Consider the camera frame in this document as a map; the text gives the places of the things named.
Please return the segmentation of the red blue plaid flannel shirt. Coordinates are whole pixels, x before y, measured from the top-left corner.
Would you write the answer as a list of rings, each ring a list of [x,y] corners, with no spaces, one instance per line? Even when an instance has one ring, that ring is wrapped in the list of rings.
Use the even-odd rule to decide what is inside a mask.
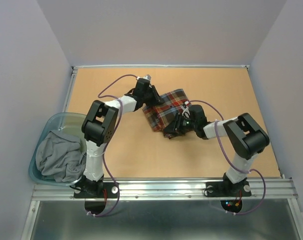
[[[175,119],[177,113],[182,113],[182,105],[189,101],[182,88],[172,90],[160,96],[163,104],[153,107],[145,105],[142,111],[154,132],[162,132],[168,139],[175,138],[175,134],[165,133],[165,128]]]

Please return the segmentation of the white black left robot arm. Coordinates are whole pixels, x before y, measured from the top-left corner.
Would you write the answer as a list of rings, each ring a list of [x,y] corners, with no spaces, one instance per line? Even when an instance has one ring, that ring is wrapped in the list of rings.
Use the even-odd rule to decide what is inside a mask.
[[[97,198],[104,192],[105,151],[122,115],[135,112],[143,105],[154,107],[162,103],[148,74],[137,77],[135,87],[128,93],[112,98],[107,102],[95,100],[82,123],[81,131],[86,140],[86,163],[80,180],[72,187],[75,198]]]

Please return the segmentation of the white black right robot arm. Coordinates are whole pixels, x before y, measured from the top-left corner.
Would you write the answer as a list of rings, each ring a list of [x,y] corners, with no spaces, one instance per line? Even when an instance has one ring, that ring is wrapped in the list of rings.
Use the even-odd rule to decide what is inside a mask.
[[[270,144],[269,136],[253,117],[243,113],[228,120],[209,122],[203,108],[192,105],[177,113],[163,132],[178,137],[189,131],[194,131],[203,140],[227,137],[235,151],[222,180],[207,182],[204,195],[209,198],[250,197],[252,193],[247,176],[254,159]]]

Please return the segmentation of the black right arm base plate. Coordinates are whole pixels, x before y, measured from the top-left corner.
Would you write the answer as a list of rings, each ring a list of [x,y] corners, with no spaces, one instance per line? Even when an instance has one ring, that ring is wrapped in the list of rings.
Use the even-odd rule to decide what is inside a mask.
[[[206,183],[204,195],[213,197],[250,197],[252,195],[249,182],[243,180],[238,183],[231,183],[229,180],[209,181]]]

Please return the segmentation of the grey crumpled shirt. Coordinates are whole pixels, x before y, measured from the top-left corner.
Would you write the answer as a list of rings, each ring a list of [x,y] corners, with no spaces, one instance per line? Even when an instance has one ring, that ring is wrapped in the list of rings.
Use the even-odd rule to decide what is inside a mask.
[[[36,167],[57,183],[74,182],[85,170],[86,156],[81,149],[78,136],[51,130],[36,150]]]

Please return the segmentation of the aluminium back table rail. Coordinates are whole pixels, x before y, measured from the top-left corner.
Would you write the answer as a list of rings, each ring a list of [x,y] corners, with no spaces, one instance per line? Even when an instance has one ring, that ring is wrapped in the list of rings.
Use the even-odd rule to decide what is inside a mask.
[[[243,68],[249,69],[246,64],[99,64],[99,65],[78,65],[72,66],[76,69],[96,68]]]

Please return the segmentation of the clear blue plastic bin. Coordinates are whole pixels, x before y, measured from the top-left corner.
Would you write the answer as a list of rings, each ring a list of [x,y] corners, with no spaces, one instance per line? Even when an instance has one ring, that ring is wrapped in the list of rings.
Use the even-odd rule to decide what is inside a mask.
[[[47,135],[52,131],[57,131],[60,134],[67,134],[69,136],[77,137],[80,140],[80,153],[81,159],[86,159],[86,141],[84,139],[84,134],[81,131],[82,123],[85,119],[85,115],[81,113],[72,113],[72,112],[61,112],[52,116],[44,126],[44,129],[40,135],[40,138],[37,143],[37,147],[45,140]],[[36,156],[37,148],[34,150],[33,156],[31,158],[28,174],[29,177],[36,183],[51,185],[51,186],[71,186],[76,184],[81,177],[74,178],[73,180],[59,181],[57,182],[54,177],[46,176],[42,174],[37,168]]]

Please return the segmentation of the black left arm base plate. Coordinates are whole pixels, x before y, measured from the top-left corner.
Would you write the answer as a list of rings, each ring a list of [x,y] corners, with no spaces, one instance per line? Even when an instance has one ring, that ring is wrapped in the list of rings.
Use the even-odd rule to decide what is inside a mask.
[[[97,182],[94,184],[80,184],[71,186],[75,199],[116,199],[119,190],[112,182]]]

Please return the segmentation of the aluminium front table rail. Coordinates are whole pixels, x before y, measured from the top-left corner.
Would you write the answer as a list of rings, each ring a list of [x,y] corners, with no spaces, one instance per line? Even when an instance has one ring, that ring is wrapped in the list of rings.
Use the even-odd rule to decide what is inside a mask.
[[[233,200],[234,197],[207,197],[204,190],[207,182],[217,178],[190,179],[119,179],[121,201],[175,201],[175,200]],[[298,193],[292,179],[267,178],[266,199],[297,199]],[[33,201],[76,201],[74,190],[67,186],[36,184]]]

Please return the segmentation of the aluminium table rail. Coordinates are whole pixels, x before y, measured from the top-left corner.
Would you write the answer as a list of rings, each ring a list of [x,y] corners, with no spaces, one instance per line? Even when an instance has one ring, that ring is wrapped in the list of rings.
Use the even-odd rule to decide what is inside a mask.
[[[246,64],[99,64],[99,65],[78,65],[72,66],[76,69],[96,68],[243,68],[249,69]]]
[[[121,201],[175,201],[175,200],[233,200],[234,197],[207,197],[204,190],[207,182],[217,178],[190,179],[119,179]],[[297,199],[298,193],[292,179],[267,178],[266,199]],[[74,190],[67,186],[36,184],[33,201],[76,201]]]

